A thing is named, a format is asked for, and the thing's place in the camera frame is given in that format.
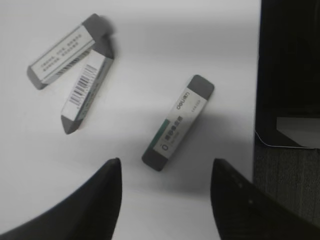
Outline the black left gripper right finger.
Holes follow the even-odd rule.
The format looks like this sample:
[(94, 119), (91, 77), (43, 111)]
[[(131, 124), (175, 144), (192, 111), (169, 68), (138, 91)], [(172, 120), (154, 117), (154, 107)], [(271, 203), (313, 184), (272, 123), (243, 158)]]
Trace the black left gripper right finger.
[(319, 227), (261, 192), (224, 159), (213, 161), (210, 200), (222, 240), (318, 240)]

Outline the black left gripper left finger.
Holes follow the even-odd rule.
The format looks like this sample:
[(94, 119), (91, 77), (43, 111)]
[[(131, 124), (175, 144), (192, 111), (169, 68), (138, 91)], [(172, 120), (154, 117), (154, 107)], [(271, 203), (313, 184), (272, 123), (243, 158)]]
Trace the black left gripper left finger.
[(119, 158), (106, 161), (81, 187), (36, 218), (0, 235), (2, 240), (111, 240), (122, 203)]

